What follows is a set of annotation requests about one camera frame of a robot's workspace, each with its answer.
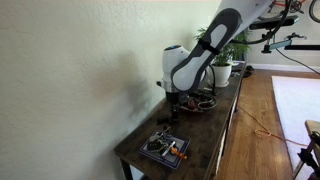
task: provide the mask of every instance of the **potted plant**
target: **potted plant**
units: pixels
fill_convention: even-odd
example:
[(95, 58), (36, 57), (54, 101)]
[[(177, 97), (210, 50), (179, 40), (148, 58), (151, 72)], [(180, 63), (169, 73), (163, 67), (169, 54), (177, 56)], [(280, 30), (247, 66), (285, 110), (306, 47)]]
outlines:
[[(200, 34), (194, 36), (195, 40), (199, 40), (206, 32), (206, 29), (200, 28), (198, 29), (198, 32)], [(244, 31), (238, 34), (234, 40), (245, 41), (247, 40), (248, 35), (249, 32)], [(213, 59), (211, 64), (214, 70), (214, 79), (217, 87), (225, 87), (229, 84), (228, 79), (232, 69), (229, 61), (238, 59), (243, 53), (247, 53), (249, 49), (249, 45), (235, 43), (228, 43), (221, 49), (220, 54)]]

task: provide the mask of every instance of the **wooden floor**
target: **wooden floor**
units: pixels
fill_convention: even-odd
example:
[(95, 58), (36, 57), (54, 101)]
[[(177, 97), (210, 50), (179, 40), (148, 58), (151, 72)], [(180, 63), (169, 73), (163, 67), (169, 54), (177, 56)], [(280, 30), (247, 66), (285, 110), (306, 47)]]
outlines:
[[(239, 106), (256, 117), (272, 133), (283, 137), (271, 76), (320, 76), (315, 73), (255, 70), (251, 77), (243, 80)], [(239, 108), (234, 114), (224, 156), (215, 179), (291, 179), (292, 169), (285, 142), (272, 137), (257, 136), (254, 130), (262, 128), (243, 109)]]

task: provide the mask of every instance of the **white pot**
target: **white pot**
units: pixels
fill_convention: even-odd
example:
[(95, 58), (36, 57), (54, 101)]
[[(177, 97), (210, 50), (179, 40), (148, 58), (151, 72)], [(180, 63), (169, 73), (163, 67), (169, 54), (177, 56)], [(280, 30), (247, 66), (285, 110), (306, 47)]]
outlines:
[(226, 87), (229, 84), (231, 75), (231, 65), (229, 66), (213, 66), (217, 87)]

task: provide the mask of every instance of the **cable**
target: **cable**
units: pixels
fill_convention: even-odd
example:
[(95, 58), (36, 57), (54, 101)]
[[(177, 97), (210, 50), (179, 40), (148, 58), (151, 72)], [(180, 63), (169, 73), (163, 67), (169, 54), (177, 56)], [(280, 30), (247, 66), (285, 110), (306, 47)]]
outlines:
[(211, 64), (209, 64), (209, 67), (210, 67), (210, 69), (211, 69), (211, 72), (212, 72), (212, 90), (211, 90), (211, 94), (212, 95), (216, 95), (216, 92), (214, 91), (215, 90), (215, 88), (216, 88), (216, 75), (215, 75), (215, 73), (214, 73), (214, 69), (213, 69), (213, 67), (211, 66)]
[(290, 139), (282, 138), (282, 137), (280, 137), (280, 136), (278, 136), (278, 135), (275, 135), (275, 134), (271, 133), (271, 131), (269, 131), (266, 127), (264, 127), (264, 126), (262, 125), (262, 123), (260, 123), (260, 122), (258, 121), (257, 118), (255, 118), (255, 117), (252, 116), (250, 113), (248, 113), (248, 112), (247, 112), (245, 109), (243, 109), (243, 107), (241, 107), (240, 105), (238, 105), (238, 107), (240, 107), (240, 108), (241, 108), (246, 114), (248, 114), (251, 118), (253, 118), (254, 120), (256, 120), (256, 121), (260, 124), (260, 126), (264, 129), (264, 130), (260, 130), (260, 129), (255, 130), (254, 132), (255, 132), (256, 134), (259, 134), (258, 132), (260, 132), (260, 133), (267, 134), (267, 135), (264, 135), (264, 136), (273, 136), (273, 137), (278, 138), (278, 139), (280, 139), (280, 140), (282, 140), (282, 141), (291, 142), (291, 143), (293, 143), (293, 144), (295, 144), (295, 145), (305, 146), (305, 147), (308, 146), (308, 145), (305, 145), (305, 144), (301, 144), (301, 143), (292, 141), (292, 140), (290, 140)]
[[(273, 43), (275, 43), (275, 42), (276, 42), (276, 35), (273, 36)], [(280, 53), (283, 57), (289, 59), (290, 61), (293, 61), (293, 62), (296, 62), (296, 63), (298, 63), (298, 64), (301, 64), (302, 66), (305, 66), (306, 68), (308, 68), (308, 69), (310, 69), (311, 71), (313, 71), (313, 72), (317, 73), (318, 75), (320, 75), (320, 73), (319, 73), (318, 71), (312, 69), (312, 68), (309, 67), (308, 65), (305, 65), (305, 64), (303, 64), (302, 62), (300, 62), (300, 61), (298, 61), (298, 60), (292, 59), (292, 58), (284, 55), (281, 51), (279, 51), (278, 48), (277, 48), (276, 50), (277, 50), (278, 53)]]
[(271, 33), (267, 33), (267, 35), (264, 36), (260, 40), (256, 40), (256, 41), (237, 41), (237, 40), (233, 40), (232, 43), (252, 45), (252, 44), (262, 43), (262, 42), (272, 38), (272, 36), (274, 36), (278, 32), (278, 30), (281, 28), (281, 26), (285, 22), (285, 20), (287, 18), (287, 15), (289, 13), (290, 7), (291, 7), (291, 3), (292, 3), (292, 0), (286, 0), (286, 7), (285, 7), (284, 13), (283, 13), (283, 15), (281, 17), (281, 20), (278, 22), (278, 24), (275, 27), (275, 29), (273, 31), (271, 31)]
[(303, 64), (302, 62), (300, 62), (300, 61), (298, 61), (298, 60), (295, 60), (295, 59), (292, 59), (292, 58), (289, 58), (288, 56), (286, 56), (286, 55), (284, 55), (281, 51), (279, 51), (278, 49), (276, 49), (283, 57), (285, 57), (285, 58), (287, 58), (287, 59), (289, 59), (290, 61), (294, 61), (294, 62), (296, 62), (296, 63), (298, 63), (298, 64), (301, 64), (302, 66), (305, 66), (306, 68), (308, 68), (308, 69), (310, 69), (311, 71), (313, 71), (313, 72), (315, 72), (315, 73), (317, 73), (318, 75), (320, 75), (320, 73), (318, 72), (318, 71), (316, 71), (316, 70), (314, 70), (314, 69), (312, 69), (311, 67), (309, 67), (309, 66), (307, 66), (307, 65), (305, 65), (305, 64)]

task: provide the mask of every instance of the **rug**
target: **rug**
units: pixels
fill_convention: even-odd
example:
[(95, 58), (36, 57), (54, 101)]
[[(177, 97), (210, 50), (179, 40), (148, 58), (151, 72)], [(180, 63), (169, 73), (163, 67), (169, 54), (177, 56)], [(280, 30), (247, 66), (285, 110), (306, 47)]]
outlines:
[[(274, 96), (285, 138), (309, 144), (304, 122), (320, 121), (320, 80), (272, 76)], [(287, 142), (293, 169), (300, 161), (301, 146)], [(296, 179), (306, 180), (313, 169), (304, 165)]]

